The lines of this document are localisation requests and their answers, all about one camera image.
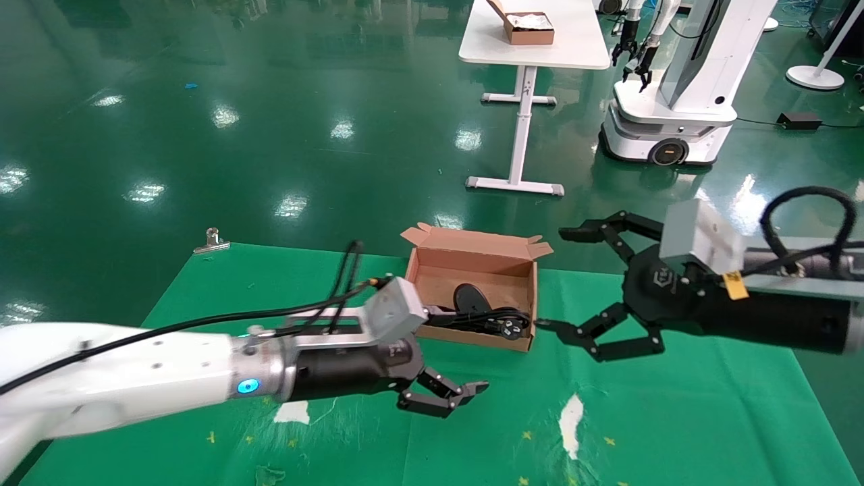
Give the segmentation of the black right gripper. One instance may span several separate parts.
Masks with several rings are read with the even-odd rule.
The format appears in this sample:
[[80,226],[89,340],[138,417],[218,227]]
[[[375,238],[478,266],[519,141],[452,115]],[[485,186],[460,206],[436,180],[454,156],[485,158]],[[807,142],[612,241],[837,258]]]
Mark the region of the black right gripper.
[[657,245],[636,254],[621,237],[635,233],[660,241],[663,229],[660,221],[627,211],[586,219],[577,227],[560,227],[558,234],[564,241],[605,242],[621,261],[629,262],[623,302],[582,323],[539,318],[537,329],[584,350],[595,362],[663,354],[661,329],[837,356],[855,353],[856,306],[851,301],[759,290],[752,290],[748,298],[731,300],[721,286],[685,283],[660,261]]

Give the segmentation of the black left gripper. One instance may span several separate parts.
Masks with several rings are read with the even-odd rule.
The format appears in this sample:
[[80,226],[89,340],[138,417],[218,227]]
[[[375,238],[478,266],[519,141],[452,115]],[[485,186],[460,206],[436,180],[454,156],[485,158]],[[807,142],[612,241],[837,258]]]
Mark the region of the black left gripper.
[[488,381],[457,384],[426,367],[416,338],[408,336],[391,344],[354,348],[312,350],[299,348],[296,339],[285,337],[283,347],[290,358],[286,366],[290,390],[284,402],[333,399],[348,395],[400,393],[416,381],[434,395],[403,391],[397,407],[424,416],[447,418],[463,401],[488,390]]

